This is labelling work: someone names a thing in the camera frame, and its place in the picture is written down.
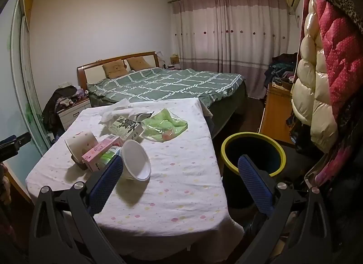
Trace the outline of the white paper cup pink leaf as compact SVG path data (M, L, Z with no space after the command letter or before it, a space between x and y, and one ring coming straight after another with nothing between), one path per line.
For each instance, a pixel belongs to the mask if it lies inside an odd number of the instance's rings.
M81 131L65 140L71 158L77 164L83 164L82 156L96 146L97 143L97 139L91 131Z

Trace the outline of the pink drink carton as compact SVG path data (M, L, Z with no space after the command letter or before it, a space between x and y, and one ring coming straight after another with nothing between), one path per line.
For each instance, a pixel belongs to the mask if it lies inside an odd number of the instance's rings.
M93 146L88 152L83 154L82 161L92 172L99 171L100 169L97 166L99 159L114 145L120 146L121 139L119 136L110 134L97 143L97 145Z

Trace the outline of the white plastic bowl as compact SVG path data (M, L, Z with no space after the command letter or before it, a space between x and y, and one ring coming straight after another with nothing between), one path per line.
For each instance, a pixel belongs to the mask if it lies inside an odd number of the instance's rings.
M145 182L150 178L150 159L137 141L125 141L121 147L121 158L123 160L122 178L140 182Z

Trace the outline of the green white tea box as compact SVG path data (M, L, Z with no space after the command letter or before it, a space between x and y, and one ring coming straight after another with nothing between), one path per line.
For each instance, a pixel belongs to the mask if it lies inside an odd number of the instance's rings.
M140 123L122 116L118 117L108 129L110 133L119 136L122 141L136 140L143 132Z

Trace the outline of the white tissue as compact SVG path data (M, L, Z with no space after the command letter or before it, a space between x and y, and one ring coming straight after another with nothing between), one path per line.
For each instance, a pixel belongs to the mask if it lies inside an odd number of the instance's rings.
M99 124L105 126L111 125L119 117L129 118L133 121L137 119L137 116L133 111L133 104L127 99L102 107L99 115L101 116Z

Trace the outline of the green yogurt bottle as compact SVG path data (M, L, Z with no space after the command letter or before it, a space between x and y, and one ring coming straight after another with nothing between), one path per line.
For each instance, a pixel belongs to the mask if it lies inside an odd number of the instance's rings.
M120 156L121 155L121 147L119 146L112 146L110 147L96 162L96 166L98 169L103 169L105 166L110 164L111 160L114 156Z

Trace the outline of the yellow rimmed dark trash bin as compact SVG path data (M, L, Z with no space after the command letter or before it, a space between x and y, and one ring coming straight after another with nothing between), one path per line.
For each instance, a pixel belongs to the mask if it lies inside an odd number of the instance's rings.
M221 158L224 163L222 183L225 189L228 211L231 216L253 209L253 199L239 175L238 160L247 155L257 168L266 171L271 177L283 171L286 154L272 138L256 132L239 132L227 137L221 145Z

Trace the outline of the wooden low dresser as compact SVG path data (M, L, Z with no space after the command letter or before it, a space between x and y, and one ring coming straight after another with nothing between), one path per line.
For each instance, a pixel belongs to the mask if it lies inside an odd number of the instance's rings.
M279 142L293 144L290 138L290 126L286 123L291 113L290 91L270 83L259 133Z

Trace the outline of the cream puffer jacket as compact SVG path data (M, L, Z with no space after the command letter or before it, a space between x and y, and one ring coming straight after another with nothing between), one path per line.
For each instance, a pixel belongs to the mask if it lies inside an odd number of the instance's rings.
M300 43L301 59L292 88L292 109L310 127L311 141L327 153L337 138L337 124L330 103L326 57L322 47L316 0L308 0L308 13Z

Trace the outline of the brown pillow left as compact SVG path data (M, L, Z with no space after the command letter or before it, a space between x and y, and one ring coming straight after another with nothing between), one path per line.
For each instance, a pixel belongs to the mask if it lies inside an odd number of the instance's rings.
M129 72L125 67L123 60L112 61L102 65L105 76L109 79L115 79L126 76Z

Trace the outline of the brown pillow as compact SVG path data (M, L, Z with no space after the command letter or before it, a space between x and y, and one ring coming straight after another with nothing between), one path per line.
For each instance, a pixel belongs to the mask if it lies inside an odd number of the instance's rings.
M105 76L109 79L115 79L126 76L129 72L125 67L123 60L112 61L102 65Z
M131 57L126 59L126 61L133 71L141 71L143 69L152 68L152 66L142 56Z

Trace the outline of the wooden bed with headboard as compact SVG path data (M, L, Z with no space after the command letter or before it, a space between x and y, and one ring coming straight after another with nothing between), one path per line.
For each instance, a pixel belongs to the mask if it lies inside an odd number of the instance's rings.
M93 107L123 99L131 103L199 98L208 109L212 137L242 109L247 99L243 76L236 73L168 69L154 51L96 61L77 68L78 83L89 92Z

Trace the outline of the green checked duvet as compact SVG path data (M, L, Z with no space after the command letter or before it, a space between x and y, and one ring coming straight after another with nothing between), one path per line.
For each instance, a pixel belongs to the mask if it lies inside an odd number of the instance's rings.
M106 78L88 84L87 89L95 105L114 104L123 99L137 103L199 98L209 108L224 99L232 99L238 104L247 97L244 77L239 74L159 67L116 79Z

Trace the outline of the pile of clothes on dresser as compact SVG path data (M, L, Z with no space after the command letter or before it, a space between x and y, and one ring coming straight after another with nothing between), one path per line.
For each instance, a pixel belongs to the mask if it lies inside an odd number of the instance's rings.
M268 88L271 82L281 83L286 72L293 72L297 63L297 53L283 53L273 57L265 72L264 87Z

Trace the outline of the pink white curtain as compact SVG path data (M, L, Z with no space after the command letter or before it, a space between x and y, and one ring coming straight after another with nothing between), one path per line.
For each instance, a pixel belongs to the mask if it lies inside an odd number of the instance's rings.
M265 96L265 72L288 49L285 0L176 0L171 10L182 69L238 73L249 97Z

